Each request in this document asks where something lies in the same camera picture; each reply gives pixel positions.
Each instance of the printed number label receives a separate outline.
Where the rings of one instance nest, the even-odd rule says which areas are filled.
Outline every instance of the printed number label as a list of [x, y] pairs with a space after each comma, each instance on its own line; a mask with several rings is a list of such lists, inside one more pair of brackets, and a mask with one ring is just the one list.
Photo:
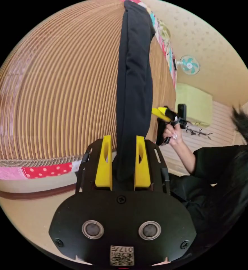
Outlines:
[[134, 248], [111, 246], [110, 248], [110, 265], [113, 266], [133, 266], [134, 265]]

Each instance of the woman's arm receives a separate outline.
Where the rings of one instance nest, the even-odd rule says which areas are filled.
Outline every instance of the woman's arm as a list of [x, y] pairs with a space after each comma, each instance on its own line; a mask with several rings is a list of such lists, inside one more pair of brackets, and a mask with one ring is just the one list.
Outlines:
[[173, 147], [173, 149], [181, 159], [186, 170], [190, 174], [192, 174], [195, 170], [196, 157], [187, 147], [187, 145], [183, 142], [180, 124], [176, 124], [174, 128], [172, 125], [168, 124], [164, 131], [163, 137], [171, 137], [169, 144]]
[[188, 173], [193, 174], [196, 165], [195, 155], [191, 152], [191, 150], [187, 147], [187, 145], [184, 142], [174, 145], [173, 149], [181, 159]]
[[171, 137], [169, 144], [173, 147], [184, 167], [191, 175], [204, 179], [215, 179], [215, 183], [217, 183], [219, 176], [236, 156], [240, 147], [238, 145], [203, 147], [192, 153], [183, 142], [179, 124], [175, 125], [174, 128], [168, 124], [163, 137]]

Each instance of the bamboo mat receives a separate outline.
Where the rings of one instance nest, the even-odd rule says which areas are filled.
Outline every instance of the bamboo mat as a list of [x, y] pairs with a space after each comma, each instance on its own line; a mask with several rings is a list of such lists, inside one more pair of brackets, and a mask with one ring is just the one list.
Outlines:
[[[0, 166], [39, 166], [82, 158], [112, 135], [123, 3], [88, 0], [47, 18], [0, 69]], [[169, 67], [155, 39], [150, 50], [153, 107], [175, 105]], [[155, 140], [156, 118], [147, 135]]]

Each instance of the round sensor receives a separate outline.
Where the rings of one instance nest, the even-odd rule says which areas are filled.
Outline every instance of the round sensor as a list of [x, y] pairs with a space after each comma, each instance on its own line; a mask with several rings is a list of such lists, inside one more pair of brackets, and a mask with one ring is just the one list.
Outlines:
[[144, 222], [139, 227], [139, 235], [144, 240], [154, 240], [161, 233], [160, 225], [155, 221]]
[[82, 226], [83, 234], [89, 239], [99, 239], [104, 233], [103, 226], [95, 220], [88, 220]]

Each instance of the black sleeve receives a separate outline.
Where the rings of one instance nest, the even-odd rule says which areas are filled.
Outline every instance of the black sleeve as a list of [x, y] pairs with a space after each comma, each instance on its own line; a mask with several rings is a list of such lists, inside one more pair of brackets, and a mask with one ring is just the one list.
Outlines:
[[194, 152], [196, 165], [192, 175], [202, 179], [218, 179], [236, 156], [238, 149], [238, 145], [233, 145], [204, 147], [196, 150]]

